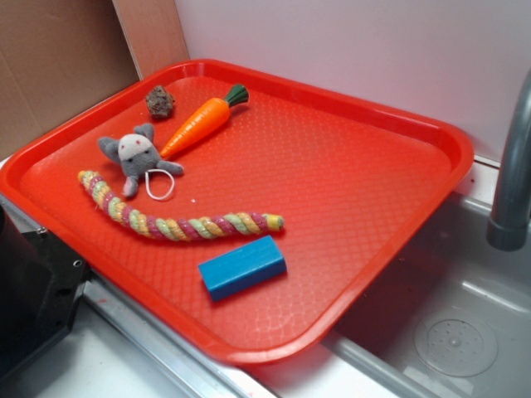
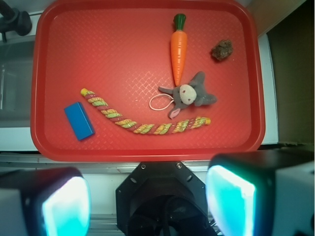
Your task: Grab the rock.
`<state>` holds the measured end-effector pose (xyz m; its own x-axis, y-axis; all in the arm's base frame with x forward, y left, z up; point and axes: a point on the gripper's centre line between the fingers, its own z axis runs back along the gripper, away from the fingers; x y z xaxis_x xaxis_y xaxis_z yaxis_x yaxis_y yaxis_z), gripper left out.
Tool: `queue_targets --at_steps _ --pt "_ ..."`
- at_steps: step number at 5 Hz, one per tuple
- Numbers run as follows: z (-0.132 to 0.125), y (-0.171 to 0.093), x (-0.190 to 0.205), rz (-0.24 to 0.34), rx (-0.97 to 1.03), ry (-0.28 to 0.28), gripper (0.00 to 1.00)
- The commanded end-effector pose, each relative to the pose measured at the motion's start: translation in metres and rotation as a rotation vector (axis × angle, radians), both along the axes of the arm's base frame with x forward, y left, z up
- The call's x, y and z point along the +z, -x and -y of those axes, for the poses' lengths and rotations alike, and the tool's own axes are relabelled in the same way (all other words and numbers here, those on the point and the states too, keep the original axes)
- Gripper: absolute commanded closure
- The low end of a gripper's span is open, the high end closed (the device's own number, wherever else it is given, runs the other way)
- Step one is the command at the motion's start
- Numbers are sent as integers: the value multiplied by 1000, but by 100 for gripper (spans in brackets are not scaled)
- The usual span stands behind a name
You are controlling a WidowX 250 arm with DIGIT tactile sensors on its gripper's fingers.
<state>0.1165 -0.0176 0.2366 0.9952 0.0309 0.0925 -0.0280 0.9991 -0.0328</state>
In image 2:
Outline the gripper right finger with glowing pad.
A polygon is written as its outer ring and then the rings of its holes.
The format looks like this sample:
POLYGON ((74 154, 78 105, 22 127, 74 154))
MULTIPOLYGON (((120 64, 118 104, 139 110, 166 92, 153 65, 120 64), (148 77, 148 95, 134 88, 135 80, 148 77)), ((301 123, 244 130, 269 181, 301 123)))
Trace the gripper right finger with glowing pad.
POLYGON ((218 154, 206 174, 206 199, 225 236, 312 236, 315 154, 270 149, 218 154))

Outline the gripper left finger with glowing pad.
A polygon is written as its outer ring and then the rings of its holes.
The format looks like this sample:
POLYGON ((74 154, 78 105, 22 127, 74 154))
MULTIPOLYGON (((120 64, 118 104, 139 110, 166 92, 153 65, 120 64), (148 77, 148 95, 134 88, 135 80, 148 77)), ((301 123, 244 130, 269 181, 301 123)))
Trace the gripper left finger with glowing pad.
POLYGON ((0 174, 2 236, 85 236, 90 215, 89 185, 77 168, 0 174))

